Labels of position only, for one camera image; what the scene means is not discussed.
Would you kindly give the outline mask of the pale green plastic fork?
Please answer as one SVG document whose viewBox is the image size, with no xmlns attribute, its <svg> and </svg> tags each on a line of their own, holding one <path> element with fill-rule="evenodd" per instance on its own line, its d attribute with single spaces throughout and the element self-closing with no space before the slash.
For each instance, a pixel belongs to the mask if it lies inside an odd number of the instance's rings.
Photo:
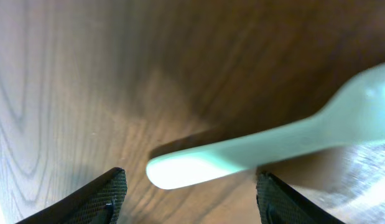
<svg viewBox="0 0 385 224">
<path fill-rule="evenodd" d="M 385 144 L 385 63 L 348 80 L 314 115 L 151 159 L 148 179 L 171 190 L 332 147 Z"/>
</svg>

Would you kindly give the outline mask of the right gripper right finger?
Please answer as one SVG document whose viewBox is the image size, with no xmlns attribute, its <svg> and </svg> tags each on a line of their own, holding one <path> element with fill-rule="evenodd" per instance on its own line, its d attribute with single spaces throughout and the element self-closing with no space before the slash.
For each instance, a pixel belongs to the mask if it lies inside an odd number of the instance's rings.
<svg viewBox="0 0 385 224">
<path fill-rule="evenodd" d="M 262 224 L 343 224 L 270 172 L 260 173 L 256 190 Z"/>
</svg>

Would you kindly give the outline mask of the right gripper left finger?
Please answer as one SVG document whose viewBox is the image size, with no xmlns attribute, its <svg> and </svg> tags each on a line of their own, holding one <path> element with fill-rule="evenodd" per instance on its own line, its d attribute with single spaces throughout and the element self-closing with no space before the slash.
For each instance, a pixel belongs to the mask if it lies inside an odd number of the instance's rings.
<svg viewBox="0 0 385 224">
<path fill-rule="evenodd" d="M 127 194 L 125 170 L 114 167 L 21 223 L 116 224 Z"/>
</svg>

